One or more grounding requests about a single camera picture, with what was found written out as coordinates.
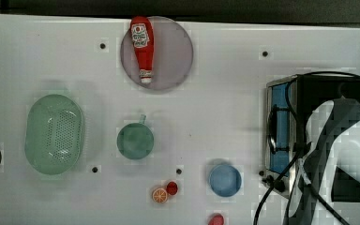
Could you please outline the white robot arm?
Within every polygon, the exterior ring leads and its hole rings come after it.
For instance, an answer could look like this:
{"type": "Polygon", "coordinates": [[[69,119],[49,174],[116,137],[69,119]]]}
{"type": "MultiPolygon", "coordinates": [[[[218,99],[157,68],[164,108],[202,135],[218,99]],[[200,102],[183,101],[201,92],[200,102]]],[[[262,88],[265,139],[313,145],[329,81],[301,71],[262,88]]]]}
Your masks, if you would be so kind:
{"type": "Polygon", "coordinates": [[[336,183],[338,171],[360,185],[360,103],[324,102],[308,118],[306,134],[283,225],[356,225],[354,206],[340,206],[335,193],[352,189],[336,183]]]}

